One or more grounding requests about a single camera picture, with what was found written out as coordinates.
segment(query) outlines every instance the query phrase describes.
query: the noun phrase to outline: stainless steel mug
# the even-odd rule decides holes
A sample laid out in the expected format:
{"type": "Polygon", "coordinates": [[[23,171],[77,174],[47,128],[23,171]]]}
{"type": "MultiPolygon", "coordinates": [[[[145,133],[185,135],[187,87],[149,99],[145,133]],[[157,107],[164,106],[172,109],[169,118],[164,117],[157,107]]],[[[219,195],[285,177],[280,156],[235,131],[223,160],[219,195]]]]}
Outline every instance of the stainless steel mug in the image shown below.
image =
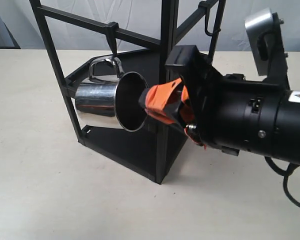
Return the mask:
{"type": "Polygon", "coordinates": [[[139,130],[147,114],[139,106],[139,97],[148,85],[137,72],[125,73],[118,57],[104,56],[93,60],[88,78],[75,93],[75,107],[85,124],[94,127],[139,130]],[[98,64],[114,68],[115,75],[96,76],[98,64]]]}

